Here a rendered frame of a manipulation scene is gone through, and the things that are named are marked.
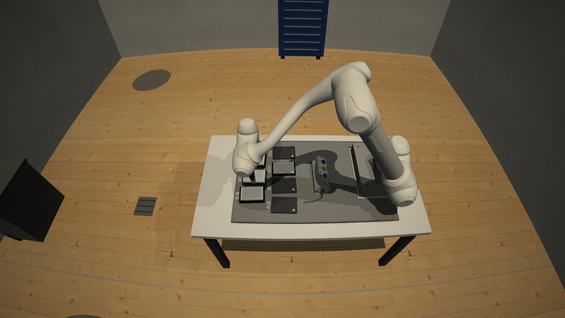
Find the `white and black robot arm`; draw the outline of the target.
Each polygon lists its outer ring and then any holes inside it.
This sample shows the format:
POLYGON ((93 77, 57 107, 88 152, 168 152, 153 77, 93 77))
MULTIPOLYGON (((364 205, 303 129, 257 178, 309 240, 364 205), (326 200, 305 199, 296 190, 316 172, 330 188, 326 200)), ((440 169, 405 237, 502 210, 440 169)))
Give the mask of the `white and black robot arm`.
POLYGON ((242 178, 252 175, 263 155, 276 146, 306 111, 334 100, 341 125, 348 132, 358 134, 373 155, 369 163, 376 184, 384 184, 390 201, 397 207, 411 205, 418 188, 410 163, 410 146, 403 136, 388 137, 380 123, 379 109, 367 85, 371 75, 362 61, 332 71, 299 98, 261 142, 256 121, 249 117, 240 120, 232 158, 235 174, 242 178))

